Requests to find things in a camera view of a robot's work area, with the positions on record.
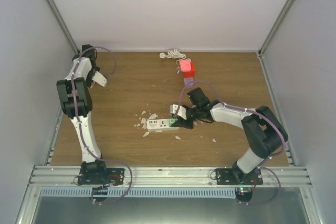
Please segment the white power strip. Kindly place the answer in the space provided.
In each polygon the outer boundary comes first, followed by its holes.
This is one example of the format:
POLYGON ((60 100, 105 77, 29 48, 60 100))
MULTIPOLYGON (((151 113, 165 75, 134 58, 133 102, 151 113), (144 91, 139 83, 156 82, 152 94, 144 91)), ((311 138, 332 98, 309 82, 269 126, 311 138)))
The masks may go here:
POLYGON ((179 127, 169 127, 169 119, 147 120, 146 128, 149 132, 163 132, 179 129, 179 127))

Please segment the green adapter plug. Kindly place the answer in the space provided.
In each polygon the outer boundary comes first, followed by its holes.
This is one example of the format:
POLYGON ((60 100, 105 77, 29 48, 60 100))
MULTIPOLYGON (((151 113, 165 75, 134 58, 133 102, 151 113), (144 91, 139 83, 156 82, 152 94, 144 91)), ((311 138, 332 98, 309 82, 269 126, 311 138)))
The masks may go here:
POLYGON ((172 118, 169 119, 169 127, 176 127, 175 123, 178 121, 178 119, 172 118))

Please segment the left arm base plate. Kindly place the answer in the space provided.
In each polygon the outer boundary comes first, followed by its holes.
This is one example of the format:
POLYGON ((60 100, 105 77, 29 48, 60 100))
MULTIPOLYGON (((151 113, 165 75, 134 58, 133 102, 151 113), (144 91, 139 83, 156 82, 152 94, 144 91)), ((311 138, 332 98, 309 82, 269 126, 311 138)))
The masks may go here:
POLYGON ((81 185, 103 185, 117 186, 122 185, 124 180, 124 168, 106 168, 88 170, 82 168, 79 175, 75 178, 75 183, 81 185))

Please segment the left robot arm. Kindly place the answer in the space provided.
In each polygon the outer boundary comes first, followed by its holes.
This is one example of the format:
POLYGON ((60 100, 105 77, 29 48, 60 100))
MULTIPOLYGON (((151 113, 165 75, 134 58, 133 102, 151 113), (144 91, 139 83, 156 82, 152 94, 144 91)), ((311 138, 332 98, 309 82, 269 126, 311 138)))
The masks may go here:
POLYGON ((105 87, 107 78, 100 73, 96 59, 96 48, 83 45, 81 53, 72 59, 70 73, 57 81, 56 88, 61 109, 70 118, 79 139, 82 153, 80 175, 90 176, 96 184, 103 184, 108 179, 108 171, 101 160, 102 154, 92 128, 93 101, 89 89, 95 84, 105 87))

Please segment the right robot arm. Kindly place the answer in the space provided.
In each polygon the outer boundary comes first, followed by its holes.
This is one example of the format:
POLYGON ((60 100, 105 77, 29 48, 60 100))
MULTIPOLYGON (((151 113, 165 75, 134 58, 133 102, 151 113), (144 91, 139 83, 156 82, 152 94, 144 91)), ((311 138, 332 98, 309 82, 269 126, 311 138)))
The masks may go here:
POLYGON ((170 113, 177 119, 173 126, 192 129, 195 121, 205 121, 226 123, 243 129, 249 148, 232 165, 231 173, 237 184, 247 183, 257 167, 277 155, 277 149, 285 149, 288 134, 269 107, 246 109, 220 100, 210 101, 201 88, 195 88, 187 95, 192 107, 170 105, 170 113))

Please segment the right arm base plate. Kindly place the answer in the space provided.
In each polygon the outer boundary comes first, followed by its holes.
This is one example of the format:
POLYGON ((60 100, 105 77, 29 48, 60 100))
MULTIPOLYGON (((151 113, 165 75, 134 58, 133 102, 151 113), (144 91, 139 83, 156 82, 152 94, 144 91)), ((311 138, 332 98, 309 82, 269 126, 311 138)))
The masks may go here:
POLYGON ((260 170, 253 169, 248 174, 232 168, 217 168, 215 178, 217 185, 262 185, 263 179, 260 170))

